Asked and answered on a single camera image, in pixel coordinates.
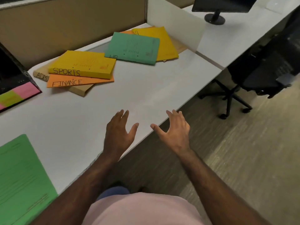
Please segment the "green paper label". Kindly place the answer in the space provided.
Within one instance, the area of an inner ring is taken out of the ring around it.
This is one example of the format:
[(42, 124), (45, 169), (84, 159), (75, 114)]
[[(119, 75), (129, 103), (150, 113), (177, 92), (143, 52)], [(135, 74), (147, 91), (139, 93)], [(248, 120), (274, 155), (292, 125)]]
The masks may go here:
[(20, 97), (15, 91), (10, 90), (6, 93), (0, 95), (0, 105), (2, 107), (10, 107), (18, 102), (23, 101), (24, 99)]

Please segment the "thick yellow file folder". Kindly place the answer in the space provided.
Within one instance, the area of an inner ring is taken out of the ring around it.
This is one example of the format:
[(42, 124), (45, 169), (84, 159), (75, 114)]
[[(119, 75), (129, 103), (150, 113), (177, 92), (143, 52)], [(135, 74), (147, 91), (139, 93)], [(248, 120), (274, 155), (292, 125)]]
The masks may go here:
[(116, 59), (104, 53), (66, 51), (48, 67), (49, 74), (111, 79)]

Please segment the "teal green file folder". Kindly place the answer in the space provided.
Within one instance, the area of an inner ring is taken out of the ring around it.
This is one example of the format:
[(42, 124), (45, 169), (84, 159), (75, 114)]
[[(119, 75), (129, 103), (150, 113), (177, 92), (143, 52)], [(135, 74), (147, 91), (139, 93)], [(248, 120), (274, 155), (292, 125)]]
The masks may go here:
[(154, 66), (159, 45), (159, 38), (114, 32), (104, 56)]

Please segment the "person's left hand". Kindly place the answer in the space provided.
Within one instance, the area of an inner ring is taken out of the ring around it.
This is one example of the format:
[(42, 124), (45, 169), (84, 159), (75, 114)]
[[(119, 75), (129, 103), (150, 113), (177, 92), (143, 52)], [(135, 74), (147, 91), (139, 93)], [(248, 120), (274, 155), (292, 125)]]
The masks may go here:
[(116, 162), (134, 142), (128, 138), (129, 132), (126, 131), (128, 117), (129, 111), (122, 109), (107, 124), (103, 153)]

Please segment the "orange file folder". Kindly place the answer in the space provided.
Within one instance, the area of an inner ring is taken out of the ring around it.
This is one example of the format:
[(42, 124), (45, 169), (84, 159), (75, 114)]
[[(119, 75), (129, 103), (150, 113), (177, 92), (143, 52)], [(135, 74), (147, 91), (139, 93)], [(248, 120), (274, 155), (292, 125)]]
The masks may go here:
[(110, 83), (114, 82), (114, 77), (111, 79), (89, 78), (80, 76), (66, 76), (50, 74), (47, 81), (47, 88), (81, 86), (88, 84)]
[(133, 31), (132, 30), (126, 30), (126, 31), (122, 31), (120, 33), (123, 33), (123, 34), (135, 34), (135, 35), (138, 35), (138, 32), (137, 31)]

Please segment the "person's right hand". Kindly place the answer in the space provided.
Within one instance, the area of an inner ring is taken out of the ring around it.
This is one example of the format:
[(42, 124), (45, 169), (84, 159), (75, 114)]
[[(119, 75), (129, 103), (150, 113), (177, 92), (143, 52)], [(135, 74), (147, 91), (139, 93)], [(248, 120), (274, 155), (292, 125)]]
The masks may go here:
[(166, 137), (160, 138), (160, 140), (177, 156), (181, 156), (182, 154), (190, 150), (190, 125), (186, 122), (181, 111), (178, 112), (179, 123), (172, 122), (172, 111), (167, 110), (166, 113), (169, 117), (170, 126), (167, 130)]

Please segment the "person's right forearm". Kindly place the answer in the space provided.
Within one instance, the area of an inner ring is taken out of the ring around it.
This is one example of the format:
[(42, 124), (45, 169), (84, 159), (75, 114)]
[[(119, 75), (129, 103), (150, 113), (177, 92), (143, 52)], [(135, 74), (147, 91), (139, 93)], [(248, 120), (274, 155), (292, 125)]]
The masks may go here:
[(191, 149), (175, 151), (212, 225), (271, 225)]

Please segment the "person's blue trousers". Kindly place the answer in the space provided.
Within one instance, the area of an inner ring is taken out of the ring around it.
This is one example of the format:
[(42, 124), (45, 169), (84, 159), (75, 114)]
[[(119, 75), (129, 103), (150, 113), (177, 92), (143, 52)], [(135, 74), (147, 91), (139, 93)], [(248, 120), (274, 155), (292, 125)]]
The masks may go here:
[(96, 201), (106, 198), (106, 197), (110, 197), (110, 196), (114, 196), (114, 195), (127, 195), (130, 194), (130, 191), (128, 188), (124, 187), (124, 186), (114, 186), (114, 187), (110, 187), (108, 189), (106, 189), (105, 191), (103, 191), (96, 199)]

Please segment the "black office chair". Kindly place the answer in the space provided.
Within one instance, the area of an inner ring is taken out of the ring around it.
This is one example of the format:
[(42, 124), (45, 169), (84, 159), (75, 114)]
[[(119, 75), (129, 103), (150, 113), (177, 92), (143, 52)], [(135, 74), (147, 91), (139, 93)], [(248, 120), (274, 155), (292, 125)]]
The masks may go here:
[(236, 84), (233, 89), (214, 79), (212, 83), (223, 91), (198, 96), (200, 99), (223, 96), (223, 100), (227, 100), (226, 113), (219, 115), (223, 120), (230, 115), (232, 99), (246, 107), (243, 113), (253, 109), (236, 94), (241, 88), (254, 91), (258, 96), (268, 95), (270, 99), (290, 87), (300, 74), (300, 7), (292, 13), (285, 28), (264, 47), (256, 53), (246, 51), (227, 69)]

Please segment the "thin yellow file folder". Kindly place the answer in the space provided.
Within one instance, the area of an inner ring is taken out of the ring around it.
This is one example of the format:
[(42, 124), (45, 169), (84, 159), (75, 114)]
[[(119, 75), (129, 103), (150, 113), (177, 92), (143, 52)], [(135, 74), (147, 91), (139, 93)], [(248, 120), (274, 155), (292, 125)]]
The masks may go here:
[(178, 59), (178, 52), (164, 27), (134, 28), (132, 33), (140, 36), (154, 37), (160, 39), (157, 62)]

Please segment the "white desk divider panel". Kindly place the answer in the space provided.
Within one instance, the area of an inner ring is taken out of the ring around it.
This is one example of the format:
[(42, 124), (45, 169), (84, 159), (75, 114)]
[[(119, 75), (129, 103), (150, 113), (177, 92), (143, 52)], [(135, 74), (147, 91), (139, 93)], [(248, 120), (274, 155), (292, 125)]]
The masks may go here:
[(204, 34), (206, 21), (167, 2), (148, 0), (147, 23), (164, 27), (167, 33), (196, 52)]

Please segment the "black computer monitor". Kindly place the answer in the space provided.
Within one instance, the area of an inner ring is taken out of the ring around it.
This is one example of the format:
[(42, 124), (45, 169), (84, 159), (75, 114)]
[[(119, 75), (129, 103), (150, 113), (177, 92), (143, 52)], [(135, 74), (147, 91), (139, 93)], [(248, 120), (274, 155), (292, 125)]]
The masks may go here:
[(207, 13), (204, 20), (212, 25), (223, 25), (221, 13), (248, 13), (257, 0), (195, 0), (192, 12)]

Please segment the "thin brown file folder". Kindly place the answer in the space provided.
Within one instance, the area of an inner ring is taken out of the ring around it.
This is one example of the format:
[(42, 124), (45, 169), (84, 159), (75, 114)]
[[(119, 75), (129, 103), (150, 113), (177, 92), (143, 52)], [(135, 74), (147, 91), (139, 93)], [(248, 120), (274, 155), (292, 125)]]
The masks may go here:
[(169, 36), (162, 37), (160, 38), (157, 61), (166, 62), (168, 60), (178, 59), (179, 54), (186, 49), (187, 47), (180, 41)]

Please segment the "beige cubicle partition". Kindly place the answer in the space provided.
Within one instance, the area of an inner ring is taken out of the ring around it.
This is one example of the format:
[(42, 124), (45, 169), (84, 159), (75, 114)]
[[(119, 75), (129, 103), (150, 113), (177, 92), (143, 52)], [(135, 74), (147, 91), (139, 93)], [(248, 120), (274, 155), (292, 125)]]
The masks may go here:
[(47, 0), (0, 9), (0, 43), (26, 68), (144, 23), (146, 0)]

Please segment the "black file tray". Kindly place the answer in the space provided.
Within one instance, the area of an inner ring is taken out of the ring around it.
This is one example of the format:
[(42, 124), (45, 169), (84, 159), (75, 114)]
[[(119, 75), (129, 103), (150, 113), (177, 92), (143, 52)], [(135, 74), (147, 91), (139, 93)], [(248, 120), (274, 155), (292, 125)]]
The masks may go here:
[[(25, 67), (0, 42), (0, 95), (28, 82), (31, 82), (38, 87), (26, 71)], [(0, 105), (0, 113), (17, 106), (30, 98), (24, 99), (7, 108)]]

